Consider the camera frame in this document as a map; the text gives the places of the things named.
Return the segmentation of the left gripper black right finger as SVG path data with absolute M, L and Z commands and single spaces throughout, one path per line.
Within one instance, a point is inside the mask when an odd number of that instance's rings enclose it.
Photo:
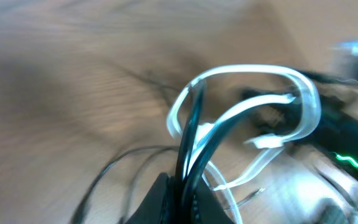
M 193 197 L 193 224 L 234 224 L 204 180 Z

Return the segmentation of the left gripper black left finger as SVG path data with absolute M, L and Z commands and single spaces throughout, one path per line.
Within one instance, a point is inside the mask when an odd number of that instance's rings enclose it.
M 169 224 L 174 214 L 171 178 L 160 173 L 126 224 Z

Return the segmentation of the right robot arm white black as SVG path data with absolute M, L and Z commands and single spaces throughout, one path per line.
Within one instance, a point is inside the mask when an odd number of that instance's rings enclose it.
M 345 85 L 355 87 L 358 85 L 358 57 L 348 72 L 353 79 L 341 80 L 326 73 L 310 70 L 297 70 L 304 76 L 321 84 Z M 358 181 L 358 119 L 346 114 L 343 109 L 348 103 L 339 96 L 319 94 L 321 102 L 321 119 L 316 129 L 307 137 L 295 140 L 295 146 L 312 145 L 321 151 L 334 165 L 350 174 Z M 278 114 L 273 118 L 263 118 L 262 110 L 255 110 L 250 114 L 252 124 L 262 134 L 286 134 L 300 122 L 301 106 L 294 101 L 289 105 L 272 104 L 266 108 Z M 353 221 L 358 223 L 358 201 L 352 201 L 349 194 L 342 196 L 348 204 L 354 207 Z

